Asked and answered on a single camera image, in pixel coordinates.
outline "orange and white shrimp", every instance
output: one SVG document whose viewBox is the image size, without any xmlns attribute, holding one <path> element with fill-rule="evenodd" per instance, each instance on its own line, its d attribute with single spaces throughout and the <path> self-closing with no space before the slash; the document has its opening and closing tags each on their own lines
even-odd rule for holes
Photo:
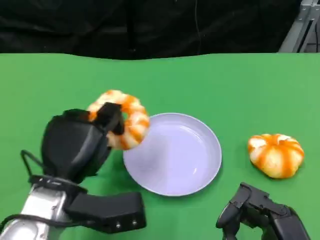
<svg viewBox="0 0 320 240">
<path fill-rule="evenodd" d="M 304 160 L 304 150 L 293 137 L 283 134 L 255 135 L 249 139 L 251 162 L 271 178 L 290 178 Z"/>
<path fill-rule="evenodd" d="M 138 146 L 146 136 L 150 124 L 146 109 L 141 105 L 139 99 L 119 90 L 109 90 L 103 93 L 87 110 L 95 115 L 105 103 L 121 105 L 121 111 L 128 117 L 124 121 L 122 135 L 108 132 L 109 146 L 122 150 Z"/>
</svg>

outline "table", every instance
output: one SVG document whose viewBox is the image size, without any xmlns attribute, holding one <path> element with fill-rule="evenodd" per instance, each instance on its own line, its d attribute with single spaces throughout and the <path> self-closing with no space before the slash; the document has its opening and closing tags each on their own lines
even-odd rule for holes
<svg viewBox="0 0 320 240">
<path fill-rule="evenodd" d="M 320 67 L 313 63 L 319 62 L 317 54 L 291 53 L 140 61 L 2 54 L 0 219 L 19 213 L 30 190 L 20 150 L 40 156 L 42 134 L 53 115 L 84 109 L 105 90 L 120 89 L 138 96 L 150 115 L 179 112 L 205 122 L 220 140 L 222 169 L 197 194 L 164 197 L 137 185 L 124 167 L 122 153 L 114 151 L 98 176 L 87 178 L 82 186 L 95 195 L 142 192 L 147 228 L 104 235 L 76 227 L 67 229 L 62 240 L 218 240 L 222 232 L 215 228 L 216 220 L 240 182 L 270 193 L 275 202 L 292 206 L 310 237 L 316 239 L 320 215 Z M 295 177 L 272 180 L 252 166 L 247 140 L 263 133 L 283 133 L 300 141 L 305 162 Z M 238 239 L 257 240 L 260 234 L 259 229 L 243 226 Z"/>
</svg>

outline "cable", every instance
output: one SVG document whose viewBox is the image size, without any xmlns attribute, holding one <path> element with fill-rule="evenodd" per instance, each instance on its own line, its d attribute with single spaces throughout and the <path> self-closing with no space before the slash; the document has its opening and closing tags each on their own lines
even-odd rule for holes
<svg viewBox="0 0 320 240">
<path fill-rule="evenodd" d="M 200 30 L 199 30 L 199 25 L 198 25 L 198 14 L 197 14 L 197 11 L 198 11 L 198 0 L 195 0 L 195 4 L 194 4 L 194 22 L 195 22 L 196 33 L 198 34 L 198 40 L 199 40 L 197 55 L 200 55 L 202 39 L 201 39 L 201 34 L 200 34 Z"/>
<path fill-rule="evenodd" d="M 26 168 L 26 170 L 28 172 L 29 177 L 31 177 L 33 174 L 32 174 L 32 171 L 31 171 L 31 168 L 30 168 L 30 165 L 29 165 L 29 163 L 27 161 L 26 156 L 28 156 L 29 159 L 34 161 L 40 168 L 42 168 L 42 170 L 44 170 L 46 172 L 50 172 L 48 170 L 48 168 L 45 165 L 43 165 L 43 163 L 38 158 L 36 158 L 31 152 L 29 152 L 27 150 L 21 150 L 20 155 L 21 155 L 21 158 L 22 158 L 23 163 L 25 165 L 25 168 Z"/>
<path fill-rule="evenodd" d="M 10 216 L 7 216 L 1 223 L 0 223 L 0 234 L 4 230 L 6 224 L 12 220 L 31 220 L 35 222 L 41 222 L 44 224 L 47 224 L 49 226 L 55 227 L 55 228 L 71 228 L 71 227 L 78 227 L 78 226 L 91 226 L 94 224 L 93 221 L 78 221 L 78 222 L 72 222 L 72 221 L 55 221 L 35 215 L 26 215 L 26 214 L 13 214 Z"/>
<path fill-rule="evenodd" d="M 315 24 L 314 27 L 314 32 L 315 32 L 315 52 L 318 53 L 319 52 L 319 36 L 318 36 L 318 24 Z"/>
</svg>

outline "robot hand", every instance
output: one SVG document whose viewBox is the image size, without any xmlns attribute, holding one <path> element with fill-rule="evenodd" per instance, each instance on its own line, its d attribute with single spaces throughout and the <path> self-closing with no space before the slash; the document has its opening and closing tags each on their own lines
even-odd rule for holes
<svg viewBox="0 0 320 240">
<path fill-rule="evenodd" d="M 235 196 L 219 216 L 216 227 L 222 229 L 223 240 L 237 240 L 243 223 L 263 230 L 262 240 L 310 240 L 297 213 L 286 205 L 274 203 L 269 194 L 241 183 Z"/>
<path fill-rule="evenodd" d="M 0 240 L 52 240 L 64 228 L 75 226 L 109 234 L 146 226 L 139 192 L 94 196 L 78 185 L 94 176 L 109 156 L 106 133 L 124 132 L 118 104 L 104 104 L 94 120 L 89 116 L 88 111 L 72 109 L 53 117 L 42 140 L 42 162 L 27 151 L 21 152 L 32 187 L 22 212 L 0 224 L 1 233 L 13 220 Z M 26 156 L 43 168 L 43 175 L 32 174 Z"/>
</svg>

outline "black backdrop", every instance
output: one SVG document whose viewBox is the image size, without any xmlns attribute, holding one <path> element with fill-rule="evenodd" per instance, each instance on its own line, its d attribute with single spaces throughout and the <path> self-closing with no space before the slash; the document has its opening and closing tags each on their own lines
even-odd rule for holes
<svg viewBox="0 0 320 240">
<path fill-rule="evenodd" d="M 300 2 L 0 0 L 0 53 L 121 60 L 272 53 L 279 50 Z"/>
</svg>

